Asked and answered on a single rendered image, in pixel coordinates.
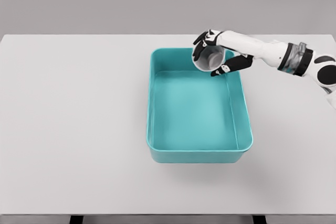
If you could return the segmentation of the white paper cup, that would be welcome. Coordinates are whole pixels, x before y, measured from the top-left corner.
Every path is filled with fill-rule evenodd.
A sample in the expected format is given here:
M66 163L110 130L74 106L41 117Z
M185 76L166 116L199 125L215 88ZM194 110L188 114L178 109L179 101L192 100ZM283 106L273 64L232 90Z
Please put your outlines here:
M192 56L195 67L203 72L211 72L220 67L225 60L225 48L222 46L207 46L197 60Z

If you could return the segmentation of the teal plastic basket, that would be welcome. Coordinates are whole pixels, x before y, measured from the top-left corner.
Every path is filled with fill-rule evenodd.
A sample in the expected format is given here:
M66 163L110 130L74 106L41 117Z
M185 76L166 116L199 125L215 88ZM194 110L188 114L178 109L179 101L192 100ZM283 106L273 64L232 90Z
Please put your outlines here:
M239 72L198 70L191 48L151 53L146 142L158 163L234 163L253 145Z

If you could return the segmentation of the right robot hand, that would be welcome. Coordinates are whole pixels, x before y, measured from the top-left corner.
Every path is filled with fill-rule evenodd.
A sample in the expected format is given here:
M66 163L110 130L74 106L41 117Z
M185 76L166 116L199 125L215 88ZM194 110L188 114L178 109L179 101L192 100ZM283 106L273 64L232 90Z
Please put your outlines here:
M211 77L219 76L224 73L234 72L251 67L253 55L249 54L252 50L247 49L248 42L251 38L230 30L218 31L209 29L200 34L193 42L195 46L192 57L197 62L201 53L207 46L221 46L225 49L240 53L240 55L226 60L220 67L211 72Z

